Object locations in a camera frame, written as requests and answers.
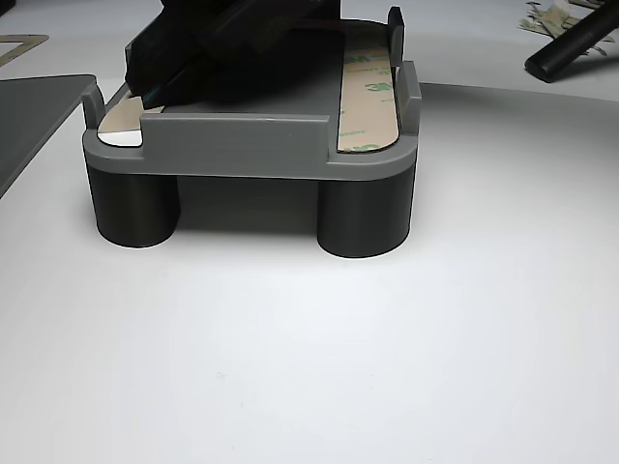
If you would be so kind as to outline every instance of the phone holder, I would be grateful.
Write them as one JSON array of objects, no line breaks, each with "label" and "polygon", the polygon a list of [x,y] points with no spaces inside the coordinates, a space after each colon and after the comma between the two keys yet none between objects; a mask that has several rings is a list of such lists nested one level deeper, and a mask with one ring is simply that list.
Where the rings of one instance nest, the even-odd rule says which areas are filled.
[{"label": "phone holder", "polygon": [[[335,22],[335,4],[324,10],[323,22],[294,30],[260,61],[215,79],[203,100],[142,114],[139,147],[113,147],[98,138],[99,124],[126,95],[126,85],[107,107],[98,87],[85,95],[83,148],[97,225],[106,239],[122,247],[164,242],[181,214],[178,176],[199,176],[318,181],[317,239],[334,255],[369,257],[404,242],[421,92],[413,63],[402,61],[402,16],[392,8],[388,23],[379,26]],[[380,27],[384,33],[391,66],[381,85],[393,86],[399,130],[388,147],[339,151],[346,40],[340,27]],[[367,64],[371,69],[371,59]],[[378,84],[366,87],[381,90]]]}]

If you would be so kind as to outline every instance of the cylindrical leg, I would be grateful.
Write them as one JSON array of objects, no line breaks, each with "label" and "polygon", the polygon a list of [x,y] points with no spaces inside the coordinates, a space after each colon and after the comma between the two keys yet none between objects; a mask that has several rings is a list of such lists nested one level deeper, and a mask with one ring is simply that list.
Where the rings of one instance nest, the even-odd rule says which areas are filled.
[{"label": "cylindrical leg", "polygon": [[322,181],[318,242],[345,258],[366,258],[401,245],[410,230],[415,166],[378,181]]},{"label": "cylindrical leg", "polygon": [[97,227],[121,247],[167,240],[181,214],[176,176],[111,174],[86,164]]}]

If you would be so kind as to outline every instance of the white table surface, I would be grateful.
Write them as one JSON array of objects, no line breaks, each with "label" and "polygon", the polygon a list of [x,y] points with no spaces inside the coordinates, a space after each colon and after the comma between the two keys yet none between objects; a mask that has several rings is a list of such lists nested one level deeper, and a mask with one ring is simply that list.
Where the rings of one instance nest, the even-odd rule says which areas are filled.
[{"label": "white table surface", "polygon": [[[159,8],[21,3],[0,34],[52,38],[0,78],[94,73],[107,97]],[[424,80],[617,100],[609,68],[518,74],[544,38],[517,30],[468,73],[473,14],[407,3]],[[481,3],[514,27],[526,11]],[[71,116],[0,201],[0,463],[618,462],[617,106],[424,92],[410,239],[361,261],[317,245],[313,183],[185,181],[168,242],[113,246]]]}]

